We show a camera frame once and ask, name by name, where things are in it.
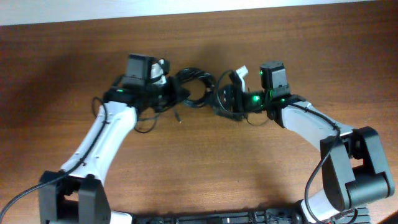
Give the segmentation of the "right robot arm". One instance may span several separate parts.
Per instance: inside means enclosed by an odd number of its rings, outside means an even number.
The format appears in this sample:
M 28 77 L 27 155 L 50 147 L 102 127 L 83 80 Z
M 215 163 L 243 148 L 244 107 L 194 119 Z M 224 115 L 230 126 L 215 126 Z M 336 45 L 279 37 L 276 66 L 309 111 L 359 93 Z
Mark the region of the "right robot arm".
M 213 100 L 218 114 L 237 121 L 251 113 L 266 112 L 269 120 L 309 142 L 320 152 L 320 162 L 307 180 L 303 199 L 274 221 L 289 223 L 348 223 L 359 220 L 361 207 L 389 198 L 395 183 L 378 132 L 369 126 L 340 123 L 300 95 L 290 92 L 284 64 L 259 67 L 262 90 L 249 91 L 245 66 L 227 70 L 231 84 L 216 81 Z

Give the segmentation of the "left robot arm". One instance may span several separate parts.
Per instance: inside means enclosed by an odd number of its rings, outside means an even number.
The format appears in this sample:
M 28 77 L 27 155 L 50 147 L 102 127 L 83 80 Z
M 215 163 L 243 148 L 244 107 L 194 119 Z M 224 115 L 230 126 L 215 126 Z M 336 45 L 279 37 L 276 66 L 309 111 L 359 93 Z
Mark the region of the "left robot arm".
M 134 215 L 111 209 L 104 183 L 124 138 L 148 108 L 160 114 L 189 92 L 173 77 L 164 58 L 131 54 L 127 69 L 99 99 L 95 122 L 58 172 L 40 178 L 41 223 L 133 223 Z

